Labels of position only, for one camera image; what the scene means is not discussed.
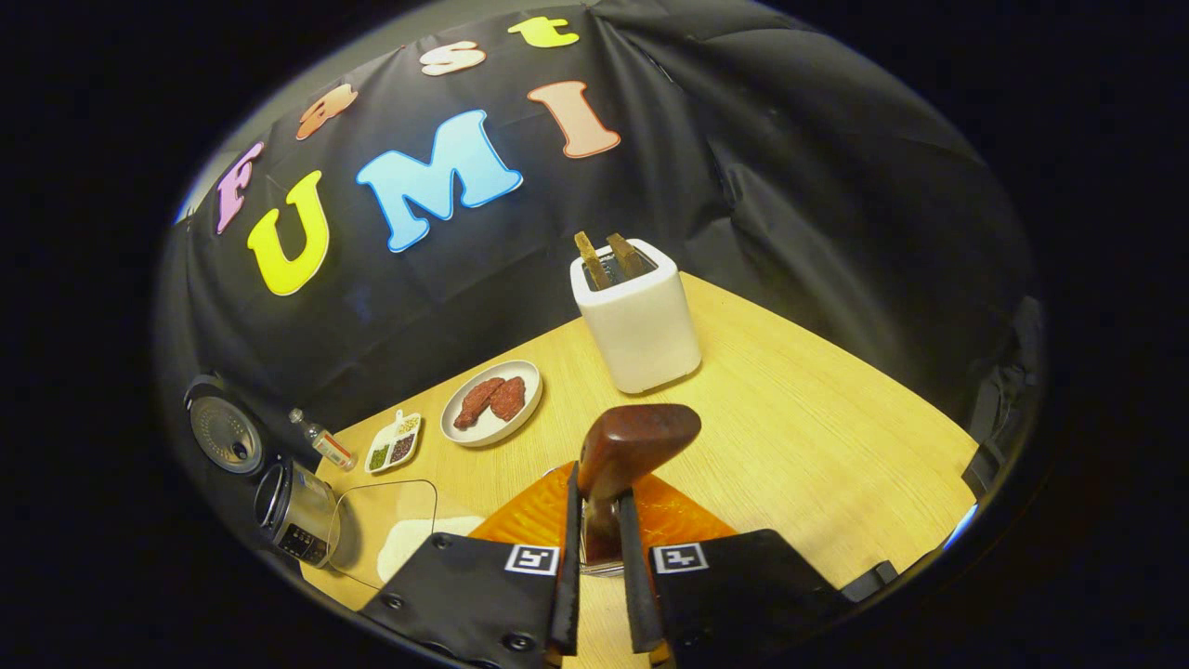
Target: wooden surface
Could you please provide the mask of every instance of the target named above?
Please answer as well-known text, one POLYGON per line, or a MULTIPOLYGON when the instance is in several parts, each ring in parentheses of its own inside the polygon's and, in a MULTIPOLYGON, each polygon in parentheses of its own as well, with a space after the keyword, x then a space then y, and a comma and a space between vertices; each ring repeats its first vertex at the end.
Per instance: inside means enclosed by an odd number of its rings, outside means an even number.
MULTIPOLYGON (((961 478, 976 448, 965 433, 794 322, 691 274, 681 280, 703 354, 694 374, 644 395, 619 393, 579 317, 338 435, 363 459, 397 409, 420 412, 421 444, 407 465, 369 475, 361 465, 342 473, 323 461, 317 475, 340 494, 426 479, 453 507, 447 513, 486 517, 548 469, 577 460, 606 409, 678 403, 702 416, 703 430, 656 474, 741 532, 776 530, 836 587, 882 560, 904 570, 945 539, 974 504, 961 478), (536 414, 491 447, 447 441, 439 421, 451 396, 508 360, 541 371, 536 414)), ((370 523, 372 545, 382 544, 391 525, 370 523)), ((329 570, 302 564, 302 574, 354 610, 376 592, 329 570)), ((631 656, 623 581, 583 576, 580 588, 579 656, 565 665, 648 667, 647 656, 631 656)))

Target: meat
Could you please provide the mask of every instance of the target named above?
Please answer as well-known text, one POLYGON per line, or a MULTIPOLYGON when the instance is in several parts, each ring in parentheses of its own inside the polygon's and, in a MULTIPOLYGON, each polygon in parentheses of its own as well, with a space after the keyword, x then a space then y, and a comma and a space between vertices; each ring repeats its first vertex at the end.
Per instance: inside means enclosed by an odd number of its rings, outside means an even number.
POLYGON ((463 398, 463 411, 460 411, 458 418, 454 419, 454 428, 466 430, 467 428, 474 425, 476 422, 479 421, 479 415, 483 414, 483 410, 487 409, 487 405, 491 403, 492 393, 495 393, 503 385, 504 380, 495 377, 472 389, 471 392, 463 398))
POLYGON ((524 409, 524 380, 520 377, 512 377, 491 395, 491 414, 505 423, 516 418, 522 409, 524 409))

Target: foam letter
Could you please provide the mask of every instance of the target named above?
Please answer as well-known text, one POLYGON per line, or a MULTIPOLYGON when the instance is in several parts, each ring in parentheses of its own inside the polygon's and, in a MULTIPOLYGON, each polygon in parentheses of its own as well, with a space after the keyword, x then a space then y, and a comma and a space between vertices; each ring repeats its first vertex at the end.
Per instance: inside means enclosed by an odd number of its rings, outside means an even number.
POLYGON ((487 57, 486 53, 476 49, 474 42, 455 42, 446 46, 439 46, 426 51, 421 56, 421 71, 429 76, 440 76, 452 71, 473 68, 487 57))
POLYGON ((586 102, 581 81, 559 81, 528 91, 528 99, 545 105, 566 135, 561 150, 570 158, 602 153, 619 144, 619 135, 603 127, 594 109, 586 102))
POLYGON ((331 245, 331 228, 326 212, 317 197, 317 179, 322 172, 314 170, 298 181, 285 196, 285 202, 297 207, 297 217, 306 231, 306 247, 295 259, 285 257, 277 235, 277 209, 269 209, 247 235, 247 247, 256 252, 264 284, 277 295, 292 295, 317 273, 331 245))
POLYGON ((219 225, 215 227, 216 234, 222 234, 222 229, 231 222, 232 216, 239 213, 239 207, 244 203, 244 197, 239 195, 239 189, 247 188, 247 182, 252 178, 252 160, 263 150, 264 141, 257 141, 235 163, 235 166, 231 168, 227 176, 224 176, 219 182, 219 225))
POLYGON ((351 102, 354 102, 358 96, 359 94, 351 89, 350 83, 344 83, 322 95, 317 102, 310 105, 306 109, 306 113, 297 119, 301 121, 301 126, 297 128, 297 139, 306 139, 317 132, 317 128, 322 127, 322 124, 327 119, 342 113, 342 109, 350 107, 351 102))
POLYGON ((400 151, 372 158, 356 176, 376 191, 392 234, 388 248, 398 253, 429 232, 429 222, 413 215, 408 198, 441 220, 454 215, 454 175, 463 182, 464 207, 478 207, 515 190, 524 181, 508 169, 491 146, 483 119, 487 112, 472 109, 438 126, 429 164, 400 151))
POLYGON ((521 37, 523 37, 524 42, 528 42, 530 46, 551 49, 553 46, 566 46, 578 42, 578 34, 573 32, 561 34, 554 30, 554 26, 561 27, 565 25, 570 25, 570 21, 566 19, 547 19, 545 17, 535 17, 514 25, 508 29, 508 32, 521 33, 521 37))

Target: letter m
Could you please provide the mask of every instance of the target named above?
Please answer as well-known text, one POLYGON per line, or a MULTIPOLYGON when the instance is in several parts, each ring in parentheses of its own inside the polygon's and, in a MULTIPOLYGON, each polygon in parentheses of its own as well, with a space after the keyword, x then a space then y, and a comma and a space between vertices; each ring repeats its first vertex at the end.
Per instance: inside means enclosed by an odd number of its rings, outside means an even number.
POLYGON ((429 232, 429 221, 413 214, 409 202, 441 220, 454 215, 454 175, 463 182, 464 207, 478 207, 515 190, 524 177, 508 169, 491 146, 483 109, 464 112, 438 126, 429 164, 400 151, 377 156, 359 170, 356 182, 376 191, 388 219, 394 253, 416 244, 429 232))

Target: plate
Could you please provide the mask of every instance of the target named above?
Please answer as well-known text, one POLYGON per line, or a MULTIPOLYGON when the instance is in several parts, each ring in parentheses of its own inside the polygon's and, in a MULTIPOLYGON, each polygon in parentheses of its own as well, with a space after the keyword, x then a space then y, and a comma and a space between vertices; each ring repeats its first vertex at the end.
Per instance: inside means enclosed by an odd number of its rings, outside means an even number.
POLYGON ((463 384, 463 387, 454 393, 454 397, 451 398, 448 403, 446 403, 446 409, 442 411, 442 418, 440 422, 442 435, 445 435, 451 442, 471 449, 493 444, 518 430, 521 425, 524 425, 524 422, 533 416, 534 411, 536 411, 536 405, 541 403, 541 391, 543 387, 545 380, 541 379, 541 373, 536 370, 535 365, 528 362, 527 360, 512 360, 489 367, 487 370, 484 370, 472 377, 466 384, 463 384), (463 398, 465 398, 472 389, 492 377, 499 377, 504 380, 509 380, 512 377, 520 377, 523 379, 524 409, 522 409, 520 414, 514 416, 508 423, 501 421, 499 417, 491 412, 491 409, 485 409, 483 410, 483 414, 479 415, 479 421, 474 425, 467 428, 466 430, 454 428, 454 419, 458 418, 459 412, 463 411, 463 398))
POLYGON ((367 474, 377 474, 379 472, 384 472, 385 469, 391 469, 398 465, 408 462, 408 460, 413 457, 413 454, 417 453, 417 436, 420 434, 421 434, 421 415, 410 414, 409 416, 404 416, 404 412, 397 410, 396 421, 394 421, 391 425, 385 425, 384 428, 380 428, 378 433, 376 433, 376 437, 372 440, 372 446, 370 449, 367 449, 367 459, 364 460, 364 471, 367 474), (410 435, 413 436, 413 446, 409 448, 409 453, 404 454, 404 456, 401 457, 400 460, 390 461, 389 454, 392 449, 392 446, 396 442, 404 440, 405 437, 409 437, 410 435), (380 465, 379 467, 373 468, 371 466, 372 456, 376 455, 376 452, 379 450, 384 452, 384 463, 380 465))

